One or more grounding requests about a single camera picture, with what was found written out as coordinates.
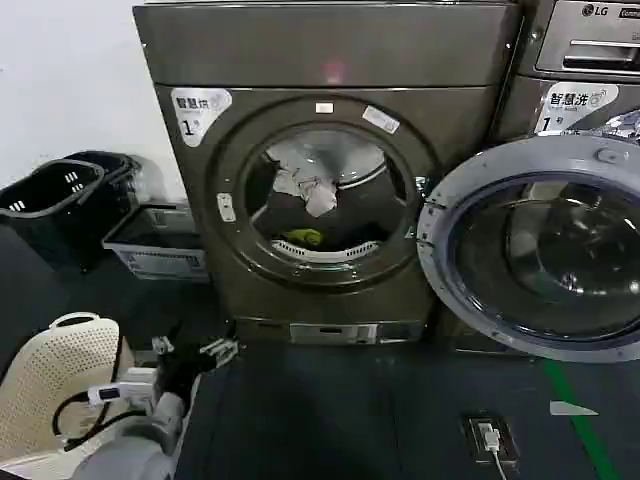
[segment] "open washer door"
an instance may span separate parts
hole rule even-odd
[[[498,342],[640,358],[640,147],[560,135],[482,152],[428,196],[418,253],[440,299]]]

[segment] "label sticker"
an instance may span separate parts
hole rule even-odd
[[[619,18],[640,19],[640,8],[622,8],[618,14]]]
[[[216,195],[216,199],[218,200],[218,210],[220,211],[222,220],[225,222],[235,222],[236,212],[233,210],[233,198],[231,194],[219,193]]]
[[[617,85],[558,82],[547,92],[534,133],[566,130],[617,97]]]
[[[182,140],[197,147],[209,127],[231,105],[231,94],[223,88],[174,88],[171,91]]]
[[[362,118],[369,123],[373,123],[376,127],[381,128],[390,135],[396,133],[396,130],[400,126],[400,122],[395,118],[390,117],[371,105],[365,109]]]
[[[316,103],[316,113],[333,113],[333,103]]]

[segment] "front-loading washer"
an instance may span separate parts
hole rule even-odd
[[[540,0],[525,11],[490,135],[503,145],[462,167],[473,178],[489,159],[504,178],[484,200],[469,193],[474,213],[450,233],[466,240],[441,260],[472,307],[441,295],[452,308],[438,334],[459,350],[637,358],[640,5]],[[514,141],[536,134],[556,138]]]
[[[510,2],[134,9],[208,265],[243,339],[420,338],[424,199],[486,134]]]

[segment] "door glass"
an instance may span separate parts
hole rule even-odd
[[[261,155],[245,203],[273,248],[333,263],[375,251],[398,229],[406,189],[378,146],[347,132],[313,130]]]
[[[640,316],[640,208],[622,192],[540,181],[484,197],[448,251],[477,308],[540,336],[594,340]]]

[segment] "lg logo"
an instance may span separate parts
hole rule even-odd
[[[604,17],[607,13],[609,13],[609,7],[595,7],[592,3],[582,7],[583,17],[590,17],[591,15]]]

